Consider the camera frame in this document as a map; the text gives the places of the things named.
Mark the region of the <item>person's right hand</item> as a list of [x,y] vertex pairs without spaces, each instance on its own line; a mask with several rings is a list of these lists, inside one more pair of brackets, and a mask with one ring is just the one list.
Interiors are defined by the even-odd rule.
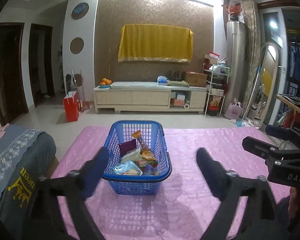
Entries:
[[291,187],[289,190],[289,206],[288,206],[288,214],[290,218],[294,218],[297,211],[300,209],[300,189],[296,187]]

